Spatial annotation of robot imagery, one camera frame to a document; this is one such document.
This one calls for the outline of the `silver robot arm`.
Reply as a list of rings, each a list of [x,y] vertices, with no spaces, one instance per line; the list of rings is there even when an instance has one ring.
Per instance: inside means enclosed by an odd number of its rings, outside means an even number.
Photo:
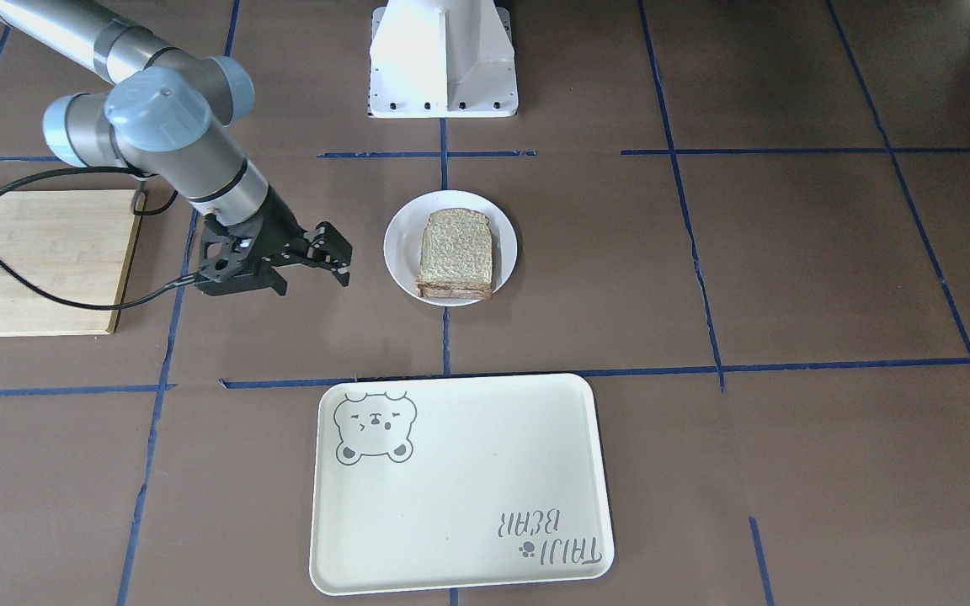
[[[85,66],[107,93],[74,93],[44,111],[46,145],[64,169],[44,178],[119,173],[164,178],[203,218],[199,268],[165,284],[206,295],[286,292],[281,266],[350,282],[353,246],[332,224],[305,230],[228,134],[253,110],[253,80],[227,56],[199,58],[95,1],[0,1],[0,23]]]

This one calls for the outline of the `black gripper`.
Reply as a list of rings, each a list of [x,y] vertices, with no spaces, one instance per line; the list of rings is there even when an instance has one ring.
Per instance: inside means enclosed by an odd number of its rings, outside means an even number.
[[[246,268],[250,277],[250,291],[272,289],[277,295],[285,295],[286,280],[276,271],[277,263],[284,262],[284,253],[290,250],[301,252],[306,241],[306,257],[311,266],[327,271],[340,286],[349,286],[349,266],[353,258],[350,242],[326,221],[307,231],[305,239],[303,227],[276,189],[267,191],[257,212],[244,222],[224,226],[215,215],[205,215],[201,234],[205,231],[220,237],[253,239]]]

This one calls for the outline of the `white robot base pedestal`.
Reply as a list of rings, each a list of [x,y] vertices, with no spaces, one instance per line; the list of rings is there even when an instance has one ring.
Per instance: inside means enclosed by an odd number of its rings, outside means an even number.
[[[389,1],[372,13],[367,111],[377,119],[516,115],[509,9],[493,1]]]

